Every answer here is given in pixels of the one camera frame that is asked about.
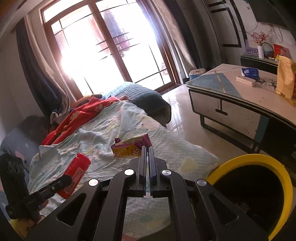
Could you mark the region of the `person's left hand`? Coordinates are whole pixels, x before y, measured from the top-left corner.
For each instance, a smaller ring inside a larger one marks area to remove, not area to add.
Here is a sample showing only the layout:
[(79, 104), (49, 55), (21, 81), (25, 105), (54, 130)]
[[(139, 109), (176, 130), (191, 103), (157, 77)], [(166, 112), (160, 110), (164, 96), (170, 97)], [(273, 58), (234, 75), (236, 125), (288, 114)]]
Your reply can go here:
[(24, 240), (30, 230), (40, 223), (44, 218), (45, 216), (40, 214), (38, 221), (34, 221), (32, 219), (12, 219), (9, 221), (9, 223), (14, 231), (20, 236), (20, 238)]

